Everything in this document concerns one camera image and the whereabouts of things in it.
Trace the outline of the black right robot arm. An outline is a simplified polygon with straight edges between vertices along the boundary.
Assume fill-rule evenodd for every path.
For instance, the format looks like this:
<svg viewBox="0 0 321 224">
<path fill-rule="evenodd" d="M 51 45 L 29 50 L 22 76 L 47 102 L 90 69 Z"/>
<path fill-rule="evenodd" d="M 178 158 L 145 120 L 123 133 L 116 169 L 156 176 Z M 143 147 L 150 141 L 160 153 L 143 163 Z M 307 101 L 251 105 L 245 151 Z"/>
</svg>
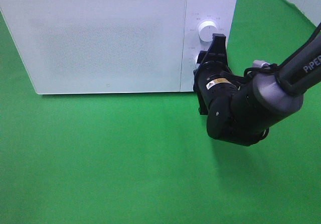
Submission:
<svg viewBox="0 0 321 224">
<path fill-rule="evenodd" d="M 281 64 L 256 60 L 242 76 L 228 66 L 225 35 L 213 34 L 212 40 L 198 55 L 193 89 L 215 140 L 258 143 L 272 125 L 299 111 L 304 93 L 320 82 L 320 27 Z"/>
</svg>

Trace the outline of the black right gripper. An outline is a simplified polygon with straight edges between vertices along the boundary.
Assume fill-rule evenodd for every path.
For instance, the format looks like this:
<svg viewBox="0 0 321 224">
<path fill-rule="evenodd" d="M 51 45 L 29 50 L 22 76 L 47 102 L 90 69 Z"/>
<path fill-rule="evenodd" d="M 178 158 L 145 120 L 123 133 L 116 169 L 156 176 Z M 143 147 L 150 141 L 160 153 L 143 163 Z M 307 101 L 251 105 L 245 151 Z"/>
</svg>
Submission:
<svg viewBox="0 0 321 224">
<path fill-rule="evenodd" d="M 197 94 L 199 114 L 211 116 L 221 111 L 228 112 L 237 87 L 227 62 L 224 34 L 213 34 L 209 49 L 199 52 L 197 66 L 194 70 L 193 90 Z"/>
</svg>

